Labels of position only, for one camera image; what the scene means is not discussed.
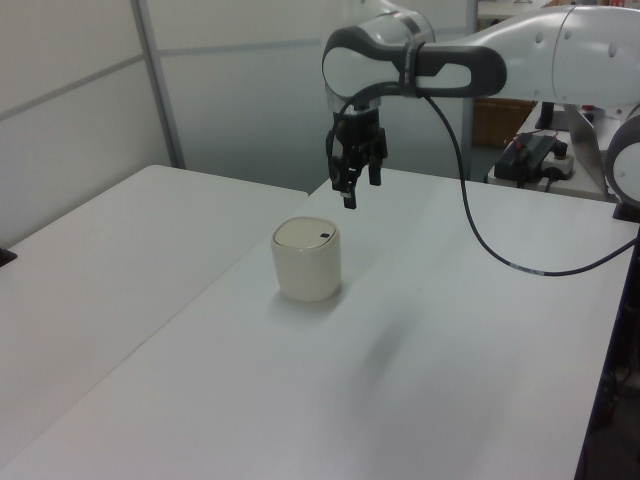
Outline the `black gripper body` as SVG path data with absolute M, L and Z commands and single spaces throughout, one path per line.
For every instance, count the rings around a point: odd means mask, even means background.
M 369 161 L 382 157 L 379 109 L 334 114 L 337 122 L 336 139 L 342 153 L 351 161 Z

